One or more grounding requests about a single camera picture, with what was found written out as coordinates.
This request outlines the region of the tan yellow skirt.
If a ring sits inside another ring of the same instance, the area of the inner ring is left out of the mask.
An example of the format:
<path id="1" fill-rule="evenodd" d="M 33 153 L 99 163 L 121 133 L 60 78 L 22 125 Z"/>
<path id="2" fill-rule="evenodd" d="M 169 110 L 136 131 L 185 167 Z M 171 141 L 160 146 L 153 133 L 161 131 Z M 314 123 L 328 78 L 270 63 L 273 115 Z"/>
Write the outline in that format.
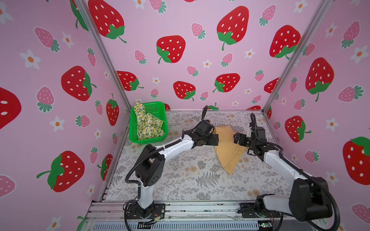
<path id="1" fill-rule="evenodd" d="M 229 175 L 233 172 L 241 159 L 242 155 L 247 150 L 247 147 L 240 146 L 234 143 L 234 132 L 230 126 L 216 127 L 215 134 L 219 137 L 219 143 L 214 147 L 218 159 Z"/>

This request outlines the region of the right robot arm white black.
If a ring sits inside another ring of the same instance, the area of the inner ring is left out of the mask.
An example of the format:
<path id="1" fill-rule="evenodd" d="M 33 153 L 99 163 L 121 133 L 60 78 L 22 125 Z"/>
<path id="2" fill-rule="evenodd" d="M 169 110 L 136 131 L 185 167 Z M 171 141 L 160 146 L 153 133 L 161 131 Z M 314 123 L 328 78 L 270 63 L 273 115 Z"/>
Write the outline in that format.
<path id="1" fill-rule="evenodd" d="M 283 149 L 265 138 L 265 130 L 251 127 L 247 134 L 236 133 L 234 143 L 247 147 L 263 162 L 270 165 L 291 186 L 289 196 L 263 194 L 255 204 L 241 208 L 240 212 L 253 210 L 257 214 L 276 211 L 296 218 L 298 221 L 312 221 L 321 218 L 340 218 L 338 206 L 329 192 L 327 182 L 313 177 L 283 155 Z"/>

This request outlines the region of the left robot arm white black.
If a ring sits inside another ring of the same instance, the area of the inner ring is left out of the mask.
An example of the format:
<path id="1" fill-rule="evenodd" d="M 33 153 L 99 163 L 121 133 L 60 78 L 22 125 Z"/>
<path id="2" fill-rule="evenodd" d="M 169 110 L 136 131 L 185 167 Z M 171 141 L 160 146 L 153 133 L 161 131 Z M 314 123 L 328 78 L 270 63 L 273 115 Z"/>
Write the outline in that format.
<path id="1" fill-rule="evenodd" d="M 138 186 L 135 204 L 139 209 L 147 210 L 154 204 L 154 185 L 162 176 L 164 166 L 179 154 L 199 146 L 217 146 L 218 135 L 209 120 L 201 120 L 194 128 L 182 131 L 179 138 L 160 146 L 148 144 L 142 150 L 134 166 L 125 177 L 127 184 Z"/>

